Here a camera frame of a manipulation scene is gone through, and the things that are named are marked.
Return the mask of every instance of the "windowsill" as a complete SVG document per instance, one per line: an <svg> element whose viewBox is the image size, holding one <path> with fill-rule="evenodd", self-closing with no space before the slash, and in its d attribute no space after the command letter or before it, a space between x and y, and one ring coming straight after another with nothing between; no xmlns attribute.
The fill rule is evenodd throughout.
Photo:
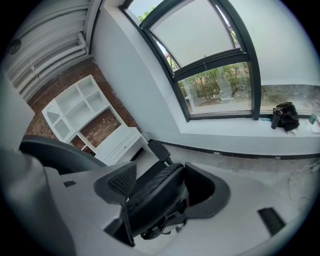
<svg viewBox="0 0 320 256"><path fill-rule="evenodd" d="M220 135L239 137L320 137L320 133L313 133L309 121L300 119L296 133L286 132L283 128L271 128L270 121L253 121L250 118L191 120L179 125L184 134Z"/></svg>

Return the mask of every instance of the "glass pane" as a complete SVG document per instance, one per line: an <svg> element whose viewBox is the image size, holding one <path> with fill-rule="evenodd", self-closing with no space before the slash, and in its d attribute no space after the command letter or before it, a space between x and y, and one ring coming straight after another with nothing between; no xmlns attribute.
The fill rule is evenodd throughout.
<svg viewBox="0 0 320 256"><path fill-rule="evenodd" d="M178 82L191 115L251 109L246 62L217 67Z"/></svg>
<svg viewBox="0 0 320 256"><path fill-rule="evenodd" d="M142 22L163 0L134 0L129 10Z"/></svg>
<svg viewBox="0 0 320 256"><path fill-rule="evenodd" d="M239 44L239 42L238 42L238 40L237 40L236 33L235 33L234 29L231 27L231 25L230 25L227 17L226 17L226 16L224 15L224 13L219 9L218 6L216 6L216 8L217 8L218 11L220 12L220 14L221 14L221 16L222 16L222 18L223 18L223 21L225 22L226 27L227 27L228 30L229 30L229 33L230 33L231 38L232 38L232 40L233 40L234 46L235 46L236 48L240 48L240 44Z"/></svg>
<svg viewBox="0 0 320 256"><path fill-rule="evenodd" d="M180 67L235 48L226 24L208 0L184 1L150 30Z"/></svg>
<svg viewBox="0 0 320 256"><path fill-rule="evenodd" d="M297 111L311 112L320 99L320 86L289 84L261 86L261 111L272 111L277 105L292 102Z"/></svg>
<svg viewBox="0 0 320 256"><path fill-rule="evenodd" d="M159 46L161 52L163 53L165 59L168 61L169 66L171 67L171 70L173 72L177 71L180 67L179 65L175 62L174 58L171 56L171 54L166 50L166 48L155 38L153 38L157 45Z"/></svg>

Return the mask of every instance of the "white floor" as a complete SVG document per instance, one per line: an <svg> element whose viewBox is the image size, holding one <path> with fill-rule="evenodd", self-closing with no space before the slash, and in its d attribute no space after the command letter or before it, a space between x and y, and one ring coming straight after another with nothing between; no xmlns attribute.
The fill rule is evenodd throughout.
<svg viewBox="0 0 320 256"><path fill-rule="evenodd" d="M249 159L222 156L210 153L166 145L174 163L192 162L237 172L273 188L286 199L300 214L305 214L319 189L320 172L310 171L318 159L276 160ZM143 152L137 159L137 176L140 177L151 167L157 158ZM160 235L153 240L143 240L140 236L134 238L136 250L148 255L157 254L178 235L175 230L170 235Z"/></svg>

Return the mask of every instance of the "white cabinet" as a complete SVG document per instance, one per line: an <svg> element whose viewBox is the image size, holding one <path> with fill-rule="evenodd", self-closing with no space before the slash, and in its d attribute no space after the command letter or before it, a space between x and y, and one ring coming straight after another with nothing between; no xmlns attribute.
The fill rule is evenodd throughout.
<svg viewBox="0 0 320 256"><path fill-rule="evenodd" d="M110 109L120 126L98 146L93 146L81 130L103 111ZM106 165L129 161L142 147L150 152L147 141L135 127L128 127L89 75L76 82L53 99L43 110L43 116L56 137L64 143L78 136L95 157Z"/></svg>

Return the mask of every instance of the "brick wall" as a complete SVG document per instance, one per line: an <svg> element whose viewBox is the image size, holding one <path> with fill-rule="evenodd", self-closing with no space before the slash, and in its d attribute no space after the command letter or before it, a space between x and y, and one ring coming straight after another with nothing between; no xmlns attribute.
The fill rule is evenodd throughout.
<svg viewBox="0 0 320 256"><path fill-rule="evenodd" d="M93 76L99 88L123 121L129 127L137 127L140 131L138 124L124 107L120 99L115 95L95 60L89 58L66 69L59 76L50 80L28 101L29 106L35 112L35 116L26 131L26 135L39 135L57 140L47 124L42 110L65 89L88 75ZM96 117L84 128L84 132L86 134L85 136L90 139L90 142L96 145L103 141L118 126L118 120L111 111L104 111L99 115L99 118Z"/></svg>

